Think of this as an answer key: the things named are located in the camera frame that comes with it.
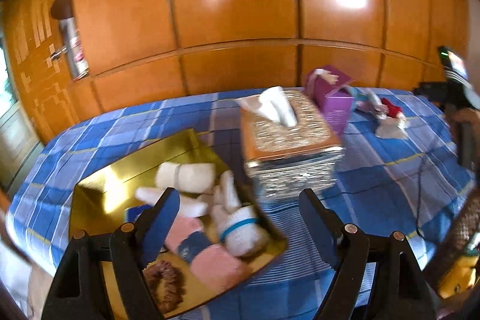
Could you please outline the person's right hand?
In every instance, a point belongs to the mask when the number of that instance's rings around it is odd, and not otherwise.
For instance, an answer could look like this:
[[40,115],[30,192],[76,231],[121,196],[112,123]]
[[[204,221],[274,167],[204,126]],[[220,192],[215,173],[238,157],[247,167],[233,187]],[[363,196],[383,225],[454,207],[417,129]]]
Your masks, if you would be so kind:
[[450,127],[451,137],[456,146],[459,146],[459,131],[461,129],[461,124],[469,124],[472,129],[473,135],[473,146],[475,147],[475,159],[473,162],[479,164],[479,111],[465,108],[462,110],[457,110],[454,115],[451,115],[448,119],[448,125]]

